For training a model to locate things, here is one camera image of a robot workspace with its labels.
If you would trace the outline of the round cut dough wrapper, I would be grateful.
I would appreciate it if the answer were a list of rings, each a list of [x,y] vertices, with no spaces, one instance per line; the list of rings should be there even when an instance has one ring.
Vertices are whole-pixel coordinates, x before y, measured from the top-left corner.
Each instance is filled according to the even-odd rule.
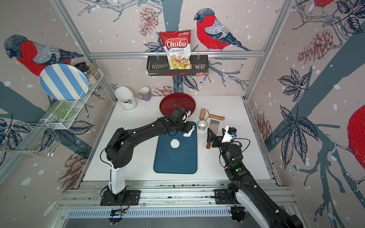
[[[170,145],[172,148],[176,149],[180,146],[180,142],[177,140],[177,139],[173,139],[171,142],[170,142]]]

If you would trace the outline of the teal cutting board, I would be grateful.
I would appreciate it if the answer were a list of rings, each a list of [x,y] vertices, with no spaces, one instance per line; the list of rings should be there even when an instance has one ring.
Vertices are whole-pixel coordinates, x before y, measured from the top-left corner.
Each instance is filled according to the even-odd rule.
[[[166,174],[194,174],[197,172],[197,131],[190,137],[183,137],[183,132],[172,132],[158,137],[154,171]],[[170,142],[177,139],[180,146],[172,148]]]

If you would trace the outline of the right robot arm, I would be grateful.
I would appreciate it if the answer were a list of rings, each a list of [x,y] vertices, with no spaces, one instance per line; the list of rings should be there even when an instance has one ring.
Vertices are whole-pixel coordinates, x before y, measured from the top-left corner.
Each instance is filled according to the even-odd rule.
[[[207,145],[219,149],[219,159],[224,161],[222,167],[230,180],[226,197],[220,198],[242,205],[261,228],[303,228],[297,215],[288,214],[257,184],[242,162],[246,149],[236,141],[236,132],[229,126],[222,129],[223,136],[217,136],[211,128],[207,130]]]

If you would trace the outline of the wooden dough roller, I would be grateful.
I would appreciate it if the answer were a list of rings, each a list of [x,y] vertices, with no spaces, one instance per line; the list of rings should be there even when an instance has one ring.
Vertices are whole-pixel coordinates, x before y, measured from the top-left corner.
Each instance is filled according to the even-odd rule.
[[[204,120],[205,121],[208,118],[211,118],[211,119],[214,119],[214,120],[219,120],[219,121],[224,121],[225,120],[225,117],[210,114],[207,109],[202,108],[200,116],[199,116],[199,120],[201,120],[201,121]]]

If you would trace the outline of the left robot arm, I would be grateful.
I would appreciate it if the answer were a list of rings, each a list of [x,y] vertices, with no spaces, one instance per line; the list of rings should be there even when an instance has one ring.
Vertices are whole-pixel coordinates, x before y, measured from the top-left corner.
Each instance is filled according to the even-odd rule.
[[[115,131],[107,146],[102,150],[106,153],[107,164],[110,165],[110,179],[106,193],[117,200],[124,200],[126,193],[125,171],[131,162],[134,148],[156,136],[172,132],[190,133],[193,126],[187,121],[191,111],[188,108],[174,108],[170,115],[160,117],[145,126]]]

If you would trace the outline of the white dough piece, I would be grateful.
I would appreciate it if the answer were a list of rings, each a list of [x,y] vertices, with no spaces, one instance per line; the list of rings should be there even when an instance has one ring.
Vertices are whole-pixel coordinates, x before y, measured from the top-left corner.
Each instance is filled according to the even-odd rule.
[[[183,137],[190,137],[192,135],[192,133],[195,130],[195,125],[192,126],[192,129],[190,129],[190,131],[188,133],[184,133]]]

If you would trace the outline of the metal spatula wooden handle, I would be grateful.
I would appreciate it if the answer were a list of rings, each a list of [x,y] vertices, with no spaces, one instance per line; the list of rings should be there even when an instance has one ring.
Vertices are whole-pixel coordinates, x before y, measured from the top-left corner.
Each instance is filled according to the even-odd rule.
[[[219,121],[216,121],[214,119],[211,119],[208,128],[211,128],[216,133],[216,135],[217,135],[218,129],[219,129],[219,125],[220,125],[220,122]],[[207,149],[210,149],[211,146],[212,146],[212,141],[207,141],[206,148]]]

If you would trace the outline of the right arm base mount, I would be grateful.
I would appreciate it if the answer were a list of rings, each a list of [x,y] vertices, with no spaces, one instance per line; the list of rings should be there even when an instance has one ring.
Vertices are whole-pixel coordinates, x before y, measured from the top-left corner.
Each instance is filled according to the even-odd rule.
[[[234,204],[235,206],[244,206],[242,198],[244,193],[248,193],[253,190],[253,187],[248,186],[238,186],[234,183],[228,184],[226,189],[215,189],[214,196],[216,204]]]

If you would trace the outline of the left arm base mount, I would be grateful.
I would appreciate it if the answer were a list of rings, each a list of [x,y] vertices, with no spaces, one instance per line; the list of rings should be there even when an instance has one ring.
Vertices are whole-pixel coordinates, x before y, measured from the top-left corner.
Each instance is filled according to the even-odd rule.
[[[137,206],[139,204],[141,191],[127,190],[126,188],[118,194],[113,194],[108,186],[100,192],[101,206]]]

